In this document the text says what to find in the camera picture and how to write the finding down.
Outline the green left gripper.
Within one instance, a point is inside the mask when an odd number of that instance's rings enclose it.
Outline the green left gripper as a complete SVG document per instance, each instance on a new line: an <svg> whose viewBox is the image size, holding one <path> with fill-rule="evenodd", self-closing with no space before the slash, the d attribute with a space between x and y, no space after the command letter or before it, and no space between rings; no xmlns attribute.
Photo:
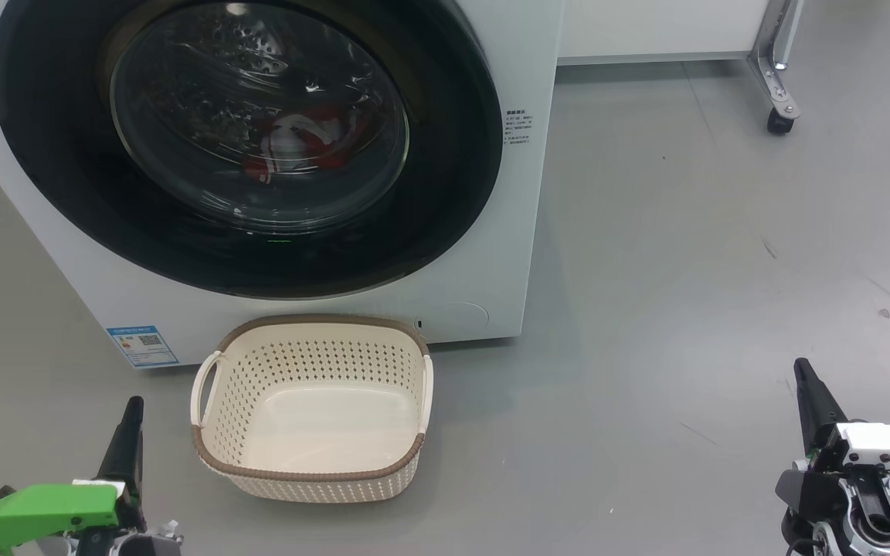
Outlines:
<svg viewBox="0 0 890 556"><path fill-rule="evenodd" d="M175 521L146 529L141 512L144 398L127 401L96 480L0 489L0 555L180 555Z"/></svg>

